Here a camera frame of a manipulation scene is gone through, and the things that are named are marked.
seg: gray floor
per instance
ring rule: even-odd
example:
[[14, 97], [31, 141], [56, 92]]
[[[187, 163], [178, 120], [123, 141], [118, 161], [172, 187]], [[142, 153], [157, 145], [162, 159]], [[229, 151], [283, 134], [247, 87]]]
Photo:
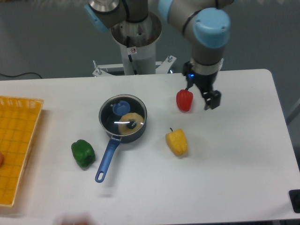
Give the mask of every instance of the gray floor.
[[[158, 1], [149, 2], [150, 10], [160, 17]], [[111, 34], [98, 33], [90, 24], [83, 10], [85, 3], [85, 0], [0, 3], [0, 73], [16, 75], [32, 71], [44, 78], [82, 77], [91, 76], [92, 60], [98, 64], [121, 63]], [[300, 98], [300, 0], [236, 0], [225, 11], [232, 21], [232, 33], [223, 70], [270, 70], [286, 116]], [[174, 55], [178, 58], [174, 69], [181, 72], [182, 64], [190, 59], [191, 45], [164, 20], [162, 25], [157, 60]], [[299, 127], [300, 116], [288, 127], [298, 161]]]

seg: red bell pepper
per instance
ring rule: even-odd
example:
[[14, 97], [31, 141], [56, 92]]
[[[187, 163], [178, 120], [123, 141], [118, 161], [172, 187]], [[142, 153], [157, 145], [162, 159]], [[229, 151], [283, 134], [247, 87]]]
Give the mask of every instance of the red bell pepper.
[[193, 93], [188, 90], [180, 90], [176, 95], [176, 103], [180, 110], [189, 111], [191, 109]]

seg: yellow bell pepper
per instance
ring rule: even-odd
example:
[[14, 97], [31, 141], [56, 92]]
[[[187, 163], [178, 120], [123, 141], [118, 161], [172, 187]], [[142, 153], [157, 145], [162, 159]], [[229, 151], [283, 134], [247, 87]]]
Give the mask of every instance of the yellow bell pepper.
[[171, 151], [176, 155], [180, 156], [187, 152], [188, 142], [186, 136], [182, 129], [172, 130], [172, 132], [165, 135], [165, 140], [171, 149]]

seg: white table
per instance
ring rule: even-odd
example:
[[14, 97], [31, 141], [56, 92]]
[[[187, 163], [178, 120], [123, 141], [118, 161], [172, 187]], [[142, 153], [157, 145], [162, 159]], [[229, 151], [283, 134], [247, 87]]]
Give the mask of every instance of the white table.
[[[204, 111], [196, 87], [192, 109], [175, 96], [181, 74], [0, 82], [0, 95], [45, 100], [15, 207], [0, 208], [0, 224], [46, 225], [87, 214], [97, 224], [190, 224], [300, 218], [288, 191], [300, 174], [271, 73], [220, 72], [221, 106]], [[109, 137], [101, 105], [117, 94], [139, 97], [147, 128], [121, 144], [103, 183], [94, 181]], [[189, 153], [177, 158], [165, 134], [182, 128]], [[81, 170], [71, 144], [88, 141], [97, 160]]]

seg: orange object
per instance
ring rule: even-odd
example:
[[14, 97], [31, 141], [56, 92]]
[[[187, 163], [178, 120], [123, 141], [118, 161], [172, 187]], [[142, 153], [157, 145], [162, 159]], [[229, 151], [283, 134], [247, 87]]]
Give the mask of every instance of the orange object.
[[0, 206], [12, 207], [43, 100], [0, 96]]

